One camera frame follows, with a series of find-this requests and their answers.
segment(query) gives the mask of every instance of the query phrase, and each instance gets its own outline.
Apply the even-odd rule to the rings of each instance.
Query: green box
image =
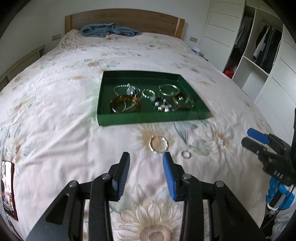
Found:
[[[159,93],[160,85],[172,84],[180,89],[180,93],[185,93],[190,96],[195,102],[195,105],[190,110],[178,109],[175,112],[158,112],[149,99],[142,98],[140,101],[140,112],[121,114],[111,113],[110,102],[116,97],[113,90],[114,87],[128,83],[138,87],[140,90],[153,90],[156,95]],[[111,126],[148,122],[201,120],[211,117],[211,113],[198,94],[182,76],[161,72],[125,70],[105,71],[103,73],[97,117],[100,126]]]

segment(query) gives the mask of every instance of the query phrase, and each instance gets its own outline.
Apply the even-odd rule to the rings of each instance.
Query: floral bedsheet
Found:
[[[96,108],[107,70],[181,74],[213,117],[101,127]],[[241,139],[250,127],[261,132],[270,128],[234,82],[180,39],[152,33],[85,38],[72,30],[4,88],[0,110],[0,157],[15,164],[18,221],[3,207],[0,210],[23,239],[70,180],[92,181],[128,151],[131,164],[124,195],[118,203],[110,203],[114,239],[178,240],[183,203],[170,198],[162,156],[148,147],[155,134],[168,140],[168,151],[185,172],[205,182],[224,181],[256,223],[263,220],[268,176],[257,156],[242,148]],[[183,150],[192,157],[183,159]],[[206,205],[204,211],[207,239]]]

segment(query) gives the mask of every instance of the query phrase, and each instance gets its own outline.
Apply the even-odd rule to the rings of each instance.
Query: folded blanket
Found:
[[[85,37],[104,38],[109,34],[119,34],[128,37],[139,35],[140,32],[129,27],[116,26],[114,23],[95,23],[88,24],[81,28],[81,35]]]

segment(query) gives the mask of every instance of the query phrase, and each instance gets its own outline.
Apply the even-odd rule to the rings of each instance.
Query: red object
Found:
[[[232,77],[234,75],[233,69],[225,69],[223,73],[230,79],[232,79]]]

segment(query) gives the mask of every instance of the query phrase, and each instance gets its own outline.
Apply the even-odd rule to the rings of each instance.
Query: brown bangle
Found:
[[[124,102],[124,101],[131,101],[133,103],[133,106],[136,106],[136,109],[131,111],[130,113],[140,111],[141,109],[140,100],[137,97],[133,97],[129,95],[119,95],[110,103],[111,113],[116,113],[116,114],[124,113],[125,109],[123,111],[118,111],[115,109],[120,102]]]
[[[193,100],[186,94],[183,93],[179,93],[175,96],[172,97],[172,101],[181,109],[185,109],[188,110],[190,108],[193,107],[194,102]]]

